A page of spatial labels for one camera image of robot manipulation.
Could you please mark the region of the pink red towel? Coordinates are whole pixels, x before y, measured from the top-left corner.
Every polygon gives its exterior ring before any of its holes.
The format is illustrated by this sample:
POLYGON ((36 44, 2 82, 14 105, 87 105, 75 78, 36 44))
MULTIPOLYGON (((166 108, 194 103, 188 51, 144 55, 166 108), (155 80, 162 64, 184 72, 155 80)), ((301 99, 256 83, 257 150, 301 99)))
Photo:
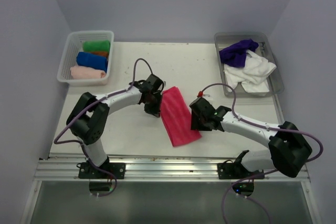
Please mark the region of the pink red towel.
POLYGON ((178 87, 163 91, 160 112, 173 147, 187 145, 202 137, 198 130, 191 129, 192 115, 178 87))

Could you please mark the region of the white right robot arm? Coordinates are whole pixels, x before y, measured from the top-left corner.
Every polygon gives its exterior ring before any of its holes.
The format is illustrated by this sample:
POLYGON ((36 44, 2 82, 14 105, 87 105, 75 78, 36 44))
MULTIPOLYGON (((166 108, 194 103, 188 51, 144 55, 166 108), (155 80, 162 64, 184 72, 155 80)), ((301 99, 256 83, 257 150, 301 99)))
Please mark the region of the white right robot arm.
POLYGON ((205 98, 198 97, 190 104, 191 129, 234 133, 265 147, 262 151, 242 151, 231 163, 218 165, 221 179, 246 178, 256 175, 263 178, 265 170, 277 170, 295 178, 308 161, 312 148, 290 122, 268 124, 243 119, 225 106, 214 108, 205 98))

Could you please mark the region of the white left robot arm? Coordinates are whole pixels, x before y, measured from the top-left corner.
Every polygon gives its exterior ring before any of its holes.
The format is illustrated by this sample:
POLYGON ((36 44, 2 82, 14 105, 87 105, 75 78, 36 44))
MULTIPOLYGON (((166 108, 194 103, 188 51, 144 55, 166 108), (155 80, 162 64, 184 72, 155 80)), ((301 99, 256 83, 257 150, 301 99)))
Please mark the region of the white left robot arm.
POLYGON ((101 142, 108 116, 128 106, 143 104, 145 113, 160 117, 164 85, 163 80, 151 74, 147 79, 130 83, 125 90, 118 90, 113 94, 82 94, 66 125, 83 144, 91 163, 90 171, 97 178, 104 178, 109 172, 108 156, 101 142))

